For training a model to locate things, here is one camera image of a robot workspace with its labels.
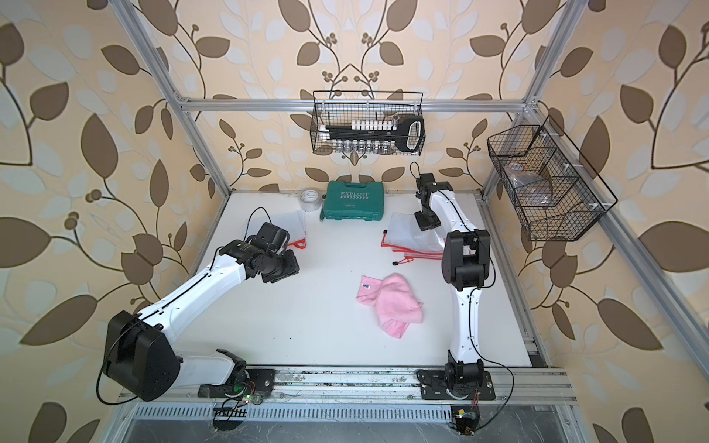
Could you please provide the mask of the stack of mesh document bags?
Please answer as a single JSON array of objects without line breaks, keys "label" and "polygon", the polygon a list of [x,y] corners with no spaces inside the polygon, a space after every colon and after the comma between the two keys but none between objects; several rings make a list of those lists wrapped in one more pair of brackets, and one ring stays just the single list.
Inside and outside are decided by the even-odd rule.
[{"label": "stack of mesh document bags", "polygon": [[304,250],[306,243],[306,212],[296,210],[271,217],[273,224],[289,234],[288,247]]}]

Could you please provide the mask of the clear tape roll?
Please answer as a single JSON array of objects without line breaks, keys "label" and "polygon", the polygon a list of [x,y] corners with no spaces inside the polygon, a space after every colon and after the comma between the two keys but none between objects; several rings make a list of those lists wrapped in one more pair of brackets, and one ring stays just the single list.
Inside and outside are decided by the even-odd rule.
[{"label": "clear tape roll", "polygon": [[299,193],[298,202],[304,212],[317,212],[322,207],[323,197],[319,190],[307,188]]}]

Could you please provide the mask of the green plastic tool case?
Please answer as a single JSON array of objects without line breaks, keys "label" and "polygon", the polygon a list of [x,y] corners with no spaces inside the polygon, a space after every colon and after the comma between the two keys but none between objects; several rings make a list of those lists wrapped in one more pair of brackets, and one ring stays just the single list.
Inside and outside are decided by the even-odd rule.
[{"label": "green plastic tool case", "polygon": [[328,184],[319,219],[380,221],[384,215],[384,186],[332,181]]}]

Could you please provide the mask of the clear plastic bag in basket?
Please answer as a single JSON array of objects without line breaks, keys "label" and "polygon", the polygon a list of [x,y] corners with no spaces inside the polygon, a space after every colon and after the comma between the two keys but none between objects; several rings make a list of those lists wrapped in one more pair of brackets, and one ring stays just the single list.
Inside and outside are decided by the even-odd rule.
[{"label": "clear plastic bag in basket", "polygon": [[549,207],[553,203],[553,188],[549,178],[524,170],[512,162],[504,168],[515,196],[523,206]]}]

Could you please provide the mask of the clear mesh document bag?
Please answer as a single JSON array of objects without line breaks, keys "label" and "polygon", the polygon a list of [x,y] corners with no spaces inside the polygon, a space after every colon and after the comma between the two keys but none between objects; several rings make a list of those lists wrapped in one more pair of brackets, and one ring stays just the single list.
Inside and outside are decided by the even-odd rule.
[{"label": "clear mesh document bag", "polygon": [[441,261],[445,240],[435,230],[421,231],[412,214],[393,212],[380,246],[403,255],[393,262],[394,266],[399,266],[414,260]]}]

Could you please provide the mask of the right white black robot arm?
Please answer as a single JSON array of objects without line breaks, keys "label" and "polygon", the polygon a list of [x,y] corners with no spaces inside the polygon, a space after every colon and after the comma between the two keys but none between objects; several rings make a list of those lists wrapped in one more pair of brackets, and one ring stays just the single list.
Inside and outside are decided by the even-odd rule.
[{"label": "right white black robot arm", "polygon": [[465,215],[452,186],[431,173],[415,179],[415,196],[421,210],[415,220],[421,231],[441,228],[445,234],[441,273],[452,290],[454,336],[448,350],[445,377],[470,383],[483,376],[485,359],[478,351],[479,305],[491,268],[489,232],[479,229]]}]

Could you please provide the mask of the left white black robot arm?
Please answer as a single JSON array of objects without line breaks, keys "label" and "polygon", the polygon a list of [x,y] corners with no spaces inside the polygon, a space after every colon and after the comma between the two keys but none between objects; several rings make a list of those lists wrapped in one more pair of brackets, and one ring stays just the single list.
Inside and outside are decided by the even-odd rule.
[{"label": "left white black robot arm", "polygon": [[210,264],[161,301],[108,323],[100,374],[144,402],[170,389],[199,386],[227,398],[256,389],[244,359],[225,349],[184,354],[174,348],[188,326],[221,296],[248,279],[275,284],[299,272],[290,234],[264,223],[253,236],[218,247]]}]

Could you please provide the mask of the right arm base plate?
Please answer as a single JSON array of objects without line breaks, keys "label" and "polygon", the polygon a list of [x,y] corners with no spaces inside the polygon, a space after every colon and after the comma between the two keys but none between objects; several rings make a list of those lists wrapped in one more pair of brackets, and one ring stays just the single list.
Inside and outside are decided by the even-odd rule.
[{"label": "right arm base plate", "polygon": [[461,401],[472,402],[474,395],[478,400],[489,402],[497,398],[489,371],[477,380],[461,381],[455,378],[448,382],[444,370],[418,369],[415,376],[419,382],[421,397],[425,401]]}]

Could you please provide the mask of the pink microfiber cloth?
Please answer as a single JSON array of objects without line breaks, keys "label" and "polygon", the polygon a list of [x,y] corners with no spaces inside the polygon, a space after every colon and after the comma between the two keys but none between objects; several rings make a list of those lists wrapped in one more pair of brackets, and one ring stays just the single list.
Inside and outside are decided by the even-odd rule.
[{"label": "pink microfiber cloth", "polygon": [[399,273],[383,280],[363,276],[356,300],[374,308],[380,328],[395,339],[402,339],[411,324],[424,321],[423,304],[415,298],[408,281]]}]

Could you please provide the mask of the black socket holder rail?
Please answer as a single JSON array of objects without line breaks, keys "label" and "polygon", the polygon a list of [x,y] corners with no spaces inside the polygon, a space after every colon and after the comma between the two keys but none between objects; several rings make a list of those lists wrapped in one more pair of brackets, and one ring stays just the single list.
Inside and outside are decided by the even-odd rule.
[{"label": "black socket holder rail", "polygon": [[353,121],[349,125],[324,125],[318,129],[320,140],[364,143],[365,148],[388,148],[395,152],[416,153],[425,143],[425,120],[420,116],[403,119]]}]

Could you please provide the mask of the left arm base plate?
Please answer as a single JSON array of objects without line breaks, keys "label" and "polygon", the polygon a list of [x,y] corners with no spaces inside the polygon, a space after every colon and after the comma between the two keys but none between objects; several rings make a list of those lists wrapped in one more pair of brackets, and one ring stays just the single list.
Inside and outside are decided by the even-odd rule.
[{"label": "left arm base plate", "polygon": [[246,368],[232,374],[222,385],[201,385],[199,398],[265,399],[271,396],[275,387],[276,370],[273,368]]}]

